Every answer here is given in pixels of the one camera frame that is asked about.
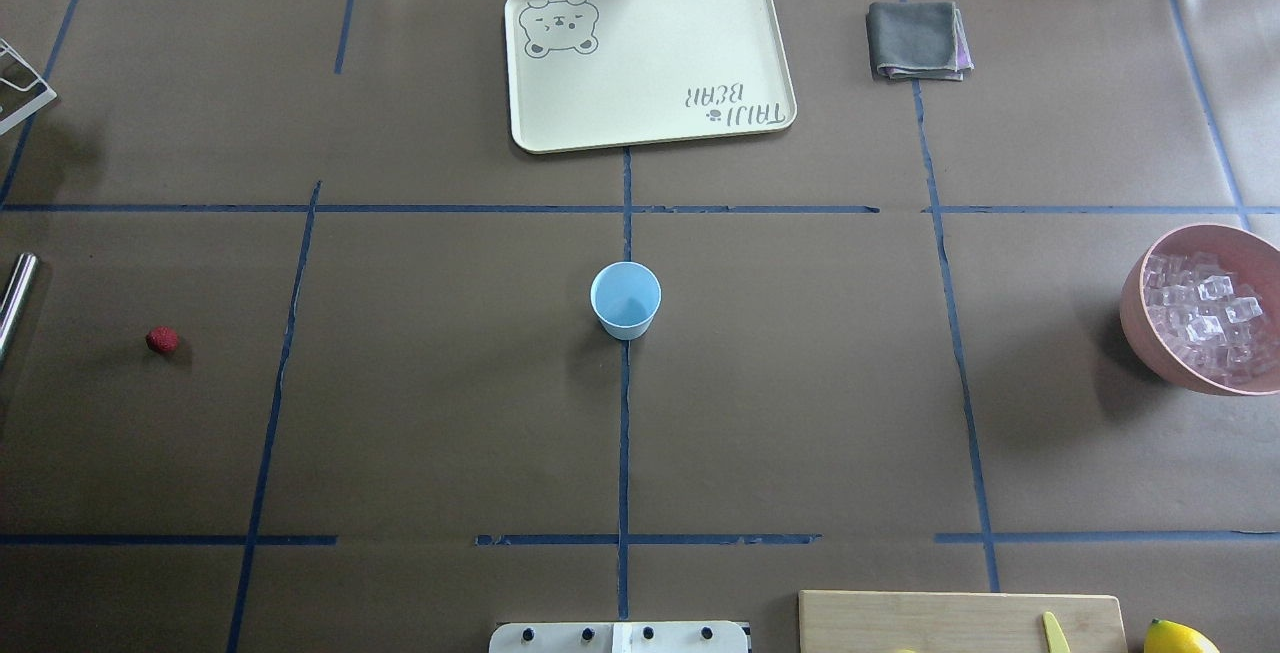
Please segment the light blue plastic cup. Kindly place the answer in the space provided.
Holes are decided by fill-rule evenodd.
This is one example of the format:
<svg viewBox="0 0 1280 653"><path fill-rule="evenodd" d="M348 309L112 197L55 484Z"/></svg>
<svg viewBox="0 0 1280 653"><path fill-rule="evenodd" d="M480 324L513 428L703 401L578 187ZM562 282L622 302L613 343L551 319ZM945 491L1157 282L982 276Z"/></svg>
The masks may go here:
<svg viewBox="0 0 1280 653"><path fill-rule="evenodd" d="M589 288L591 311L616 341L635 341L652 325L663 293L657 275L634 261L604 266Z"/></svg>

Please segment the red strawberry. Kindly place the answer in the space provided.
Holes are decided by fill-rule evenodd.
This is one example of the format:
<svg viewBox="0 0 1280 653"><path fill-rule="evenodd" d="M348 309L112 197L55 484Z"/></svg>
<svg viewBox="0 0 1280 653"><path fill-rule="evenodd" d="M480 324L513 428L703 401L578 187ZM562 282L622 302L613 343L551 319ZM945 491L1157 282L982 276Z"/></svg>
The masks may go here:
<svg viewBox="0 0 1280 653"><path fill-rule="evenodd" d="M180 347L180 337L173 328L156 326L147 332L145 343L154 353L175 353Z"/></svg>

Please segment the clear ice cube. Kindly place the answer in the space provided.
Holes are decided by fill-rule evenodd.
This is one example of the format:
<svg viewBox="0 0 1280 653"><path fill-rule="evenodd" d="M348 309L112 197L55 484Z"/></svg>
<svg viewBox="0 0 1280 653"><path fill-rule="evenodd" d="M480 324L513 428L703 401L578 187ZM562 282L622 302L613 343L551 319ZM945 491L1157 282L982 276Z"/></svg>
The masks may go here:
<svg viewBox="0 0 1280 653"><path fill-rule="evenodd" d="M1203 280L1198 280L1197 296L1201 301L1225 301L1231 300L1235 296L1234 280L1230 275L1210 275Z"/></svg>

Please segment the steel muddler black tip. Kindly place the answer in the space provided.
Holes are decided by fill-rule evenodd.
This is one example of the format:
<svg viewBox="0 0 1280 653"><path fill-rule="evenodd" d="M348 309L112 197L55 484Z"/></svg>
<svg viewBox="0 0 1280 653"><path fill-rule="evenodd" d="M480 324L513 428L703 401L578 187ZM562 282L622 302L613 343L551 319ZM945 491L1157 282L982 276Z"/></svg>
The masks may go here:
<svg viewBox="0 0 1280 653"><path fill-rule="evenodd" d="M32 252L22 252L15 257L1 301L1 366L17 334L18 321L38 266L40 259Z"/></svg>

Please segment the cream bear serving tray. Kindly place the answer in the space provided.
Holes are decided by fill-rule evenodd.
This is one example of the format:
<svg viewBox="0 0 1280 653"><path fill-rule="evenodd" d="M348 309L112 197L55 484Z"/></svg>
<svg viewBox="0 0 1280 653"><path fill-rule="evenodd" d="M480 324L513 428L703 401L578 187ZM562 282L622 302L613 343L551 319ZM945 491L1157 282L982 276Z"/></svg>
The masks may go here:
<svg viewBox="0 0 1280 653"><path fill-rule="evenodd" d="M509 131L534 155L780 132L774 0L507 0Z"/></svg>

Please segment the folded grey cloth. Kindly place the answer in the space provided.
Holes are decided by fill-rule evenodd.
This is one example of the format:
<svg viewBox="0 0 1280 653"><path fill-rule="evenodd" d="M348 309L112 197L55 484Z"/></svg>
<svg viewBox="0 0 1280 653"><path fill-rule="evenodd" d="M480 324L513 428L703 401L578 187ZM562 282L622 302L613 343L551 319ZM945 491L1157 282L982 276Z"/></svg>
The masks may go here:
<svg viewBox="0 0 1280 653"><path fill-rule="evenodd" d="M886 79L961 82L974 70L960 6L954 1L872 3L870 68Z"/></svg>

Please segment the wooden cutting board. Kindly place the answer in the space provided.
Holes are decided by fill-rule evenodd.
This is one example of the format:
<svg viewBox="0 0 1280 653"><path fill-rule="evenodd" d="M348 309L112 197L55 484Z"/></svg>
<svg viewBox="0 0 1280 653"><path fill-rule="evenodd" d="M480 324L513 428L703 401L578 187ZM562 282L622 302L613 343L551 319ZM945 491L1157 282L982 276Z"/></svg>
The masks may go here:
<svg viewBox="0 0 1280 653"><path fill-rule="evenodd" d="M1120 604L1106 595L957 592L797 594L803 652L1046 652L1043 615L1071 652L1126 652Z"/></svg>

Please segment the yellow knife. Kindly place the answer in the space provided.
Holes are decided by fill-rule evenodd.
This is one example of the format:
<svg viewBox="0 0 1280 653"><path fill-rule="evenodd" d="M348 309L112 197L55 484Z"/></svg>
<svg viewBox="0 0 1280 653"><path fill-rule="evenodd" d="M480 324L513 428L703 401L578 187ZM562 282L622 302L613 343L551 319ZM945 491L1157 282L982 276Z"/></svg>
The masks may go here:
<svg viewBox="0 0 1280 653"><path fill-rule="evenodd" d="M1070 644L1057 616L1052 611L1046 611L1042 613L1041 620L1044 631L1046 650L1048 653L1070 653Z"/></svg>

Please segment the pink bowl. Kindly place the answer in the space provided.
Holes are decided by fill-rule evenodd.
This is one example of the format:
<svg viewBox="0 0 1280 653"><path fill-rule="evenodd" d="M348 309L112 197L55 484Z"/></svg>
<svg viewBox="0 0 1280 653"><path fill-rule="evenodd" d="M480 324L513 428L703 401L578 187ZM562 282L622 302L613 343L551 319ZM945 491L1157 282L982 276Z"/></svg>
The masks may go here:
<svg viewBox="0 0 1280 653"><path fill-rule="evenodd" d="M1208 394L1276 394L1275 246L1220 224L1180 227L1143 254L1123 287L1123 332L1165 380ZM1196 286L1230 275L1235 296L1201 301Z"/></svg>

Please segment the yellow lemon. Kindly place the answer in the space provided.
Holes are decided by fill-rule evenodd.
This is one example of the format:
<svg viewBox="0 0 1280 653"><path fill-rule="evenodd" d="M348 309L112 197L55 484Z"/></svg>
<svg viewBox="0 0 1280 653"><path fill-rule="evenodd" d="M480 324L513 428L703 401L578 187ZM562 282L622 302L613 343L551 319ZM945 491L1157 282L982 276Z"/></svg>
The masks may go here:
<svg viewBox="0 0 1280 653"><path fill-rule="evenodd" d="M1152 618L1143 640L1144 653L1219 653L1199 630L1167 618Z"/></svg>

